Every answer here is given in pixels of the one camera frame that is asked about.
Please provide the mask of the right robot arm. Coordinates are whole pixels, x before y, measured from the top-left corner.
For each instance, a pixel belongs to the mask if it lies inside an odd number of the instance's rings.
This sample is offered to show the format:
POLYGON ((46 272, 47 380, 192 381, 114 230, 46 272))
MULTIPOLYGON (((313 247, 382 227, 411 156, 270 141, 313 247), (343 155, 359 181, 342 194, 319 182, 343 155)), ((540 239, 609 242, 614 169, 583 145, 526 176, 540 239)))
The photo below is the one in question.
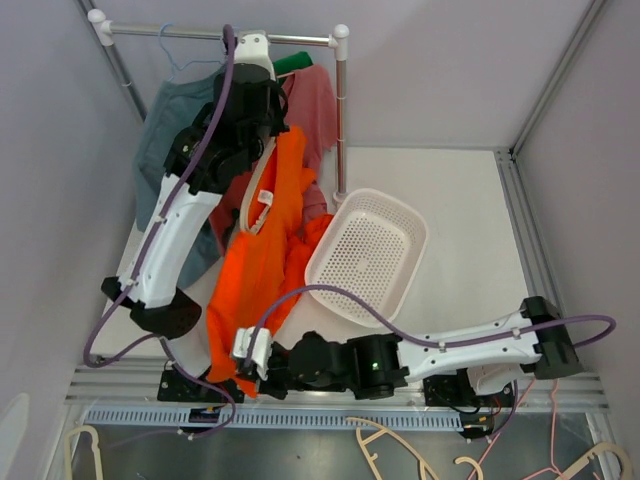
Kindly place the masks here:
POLYGON ((421 337, 391 331, 338 342, 309 331, 287 349, 261 325, 241 328, 231 356, 240 378, 280 400, 291 391, 383 399, 411 383, 464 370, 455 392, 474 405, 526 373, 553 380, 583 370, 565 323, 540 296, 487 324, 421 337))

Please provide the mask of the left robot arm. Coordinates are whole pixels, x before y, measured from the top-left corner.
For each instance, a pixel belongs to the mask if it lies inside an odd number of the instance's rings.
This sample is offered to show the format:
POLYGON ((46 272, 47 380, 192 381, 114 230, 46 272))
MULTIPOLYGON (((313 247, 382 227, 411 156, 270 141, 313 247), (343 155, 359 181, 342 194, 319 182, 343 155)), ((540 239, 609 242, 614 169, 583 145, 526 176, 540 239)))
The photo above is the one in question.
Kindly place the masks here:
POLYGON ((209 398, 215 376, 200 338, 201 306, 178 286, 196 238, 233 180, 265 158, 286 131, 287 100, 273 73, 236 63, 214 81, 214 100, 180 131, 164 163, 159 197, 134 260, 107 277, 102 292, 114 307, 164 342, 185 372, 180 389, 194 401, 209 398))

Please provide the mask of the white perforated plastic basket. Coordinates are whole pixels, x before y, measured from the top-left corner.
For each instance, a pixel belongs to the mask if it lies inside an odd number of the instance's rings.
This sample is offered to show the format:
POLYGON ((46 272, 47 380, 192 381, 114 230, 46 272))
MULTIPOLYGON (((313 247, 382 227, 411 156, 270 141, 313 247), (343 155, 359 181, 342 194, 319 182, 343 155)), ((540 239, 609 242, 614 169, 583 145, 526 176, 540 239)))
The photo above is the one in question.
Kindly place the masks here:
POLYGON ((375 189, 355 190, 316 246, 305 283, 346 290, 393 322, 428 241, 427 223, 414 208, 375 189))

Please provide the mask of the grey blue t shirt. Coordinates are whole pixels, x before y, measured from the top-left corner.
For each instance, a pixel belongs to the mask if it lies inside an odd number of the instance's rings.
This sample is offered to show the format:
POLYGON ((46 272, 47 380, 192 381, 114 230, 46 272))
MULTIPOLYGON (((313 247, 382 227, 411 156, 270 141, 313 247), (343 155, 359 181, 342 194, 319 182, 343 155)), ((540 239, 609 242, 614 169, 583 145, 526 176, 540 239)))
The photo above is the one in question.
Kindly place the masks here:
MULTIPOLYGON (((190 126, 202 107, 213 101, 215 76, 176 84, 162 83, 145 119, 137 152, 133 158, 136 197, 135 221, 143 232, 159 197, 164 161, 176 135, 190 126)), ((178 277, 185 290, 199 280, 220 258, 211 226, 203 223, 178 277)))

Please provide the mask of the orange t shirt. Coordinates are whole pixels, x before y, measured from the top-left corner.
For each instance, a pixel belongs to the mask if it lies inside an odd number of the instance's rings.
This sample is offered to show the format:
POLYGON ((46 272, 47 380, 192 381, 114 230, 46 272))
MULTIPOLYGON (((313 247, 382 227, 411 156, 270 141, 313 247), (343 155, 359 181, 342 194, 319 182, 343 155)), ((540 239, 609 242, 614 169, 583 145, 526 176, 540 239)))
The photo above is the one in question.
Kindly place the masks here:
POLYGON ((254 195, 249 213, 252 223, 264 214, 264 223, 256 233, 235 234, 206 308, 207 380, 234 380, 251 397, 255 387, 237 376, 230 357, 235 334, 256 326, 279 297, 304 285, 306 265, 332 220, 316 174, 303 165, 306 144, 297 126, 277 137, 257 190, 272 193, 273 199, 261 204, 254 195))

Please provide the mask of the green t shirt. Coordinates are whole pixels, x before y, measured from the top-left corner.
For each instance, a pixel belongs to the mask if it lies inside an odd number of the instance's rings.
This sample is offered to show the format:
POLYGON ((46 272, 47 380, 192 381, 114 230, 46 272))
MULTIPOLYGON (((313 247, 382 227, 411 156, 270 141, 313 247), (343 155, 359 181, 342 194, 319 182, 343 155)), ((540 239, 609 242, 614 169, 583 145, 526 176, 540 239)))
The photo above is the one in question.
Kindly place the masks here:
POLYGON ((299 51, 273 62, 277 77, 288 75, 295 70, 308 68, 313 65, 313 60, 308 52, 299 51))

